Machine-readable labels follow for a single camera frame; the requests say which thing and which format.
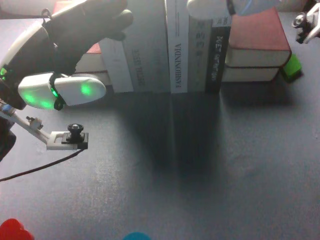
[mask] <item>green object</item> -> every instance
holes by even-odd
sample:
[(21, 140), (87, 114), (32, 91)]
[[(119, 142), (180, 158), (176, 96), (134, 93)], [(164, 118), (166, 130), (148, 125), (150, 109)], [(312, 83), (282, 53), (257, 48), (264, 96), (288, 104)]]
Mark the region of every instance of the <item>green object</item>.
[(7, 70), (4, 67), (1, 68), (0, 75), (5, 75), (6, 73), (7, 73)]
[(24, 99), (30, 104), (34, 104), (36, 102), (36, 99), (29, 94), (24, 95)]
[(41, 106), (44, 107), (45, 109), (53, 109), (53, 106), (50, 102), (47, 101), (42, 101)]
[(87, 84), (83, 84), (81, 86), (81, 93), (83, 95), (90, 96), (90, 95), (92, 95), (92, 88), (90, 86), (88, 86)]
[(51, 88), (51, 92), (53, 93), (53, 95), (54, 95), (56, 98), (58, 97), (57, 92), (56, 92), (53, 88)]
[(301, 74), (301, 63), (295, 54), (292, 54), (290, 60), (282, 68), (281, 72), (287, 82), (294, 81)]

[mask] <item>stack of books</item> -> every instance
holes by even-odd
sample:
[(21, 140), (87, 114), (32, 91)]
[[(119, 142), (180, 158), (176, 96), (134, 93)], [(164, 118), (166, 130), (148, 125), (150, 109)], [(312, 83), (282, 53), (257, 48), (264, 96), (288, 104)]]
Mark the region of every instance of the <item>stack of books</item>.
[[(60, 10), (73, 1), (56, 3)], [(188, 0), (127, 0), (124, 41), (103, 39), (76, 66), (101, 74), (115, 93), (217, 93), (221, 82), (269, 81), (291, 51), (275, 8), (199, 20)]]

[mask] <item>black book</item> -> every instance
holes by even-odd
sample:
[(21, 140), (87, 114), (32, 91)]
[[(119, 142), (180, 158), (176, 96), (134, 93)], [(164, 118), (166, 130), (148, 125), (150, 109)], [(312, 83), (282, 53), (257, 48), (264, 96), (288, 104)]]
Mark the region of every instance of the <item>black book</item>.
[(212, 24), (205, 92), (217, 94), (220, 91), (229, 45), (231, 17), (219, 18)]

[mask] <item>green block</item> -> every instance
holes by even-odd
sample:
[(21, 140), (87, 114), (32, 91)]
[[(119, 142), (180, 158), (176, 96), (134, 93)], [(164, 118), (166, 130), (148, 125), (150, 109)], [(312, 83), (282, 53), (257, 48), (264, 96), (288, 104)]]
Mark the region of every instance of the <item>green block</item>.
[(282, 68), (282, 73), (286, 80), (292, 81), (301, 73), (301, 63), (295, 54), (291, 55), (288, 63)]

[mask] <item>white wall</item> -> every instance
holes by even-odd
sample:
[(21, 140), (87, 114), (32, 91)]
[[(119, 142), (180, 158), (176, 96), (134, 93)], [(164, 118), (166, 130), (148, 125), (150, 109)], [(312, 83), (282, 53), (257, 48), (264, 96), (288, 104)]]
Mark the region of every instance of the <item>white wall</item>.
[(301, 12), (306, 2), (307, 0), (282, 0), (277, 9), (279, 12)]
[(0, 0), (3, 11), (20, 15), (41, 15), (43, 9), (54, 10), (57, 0)]

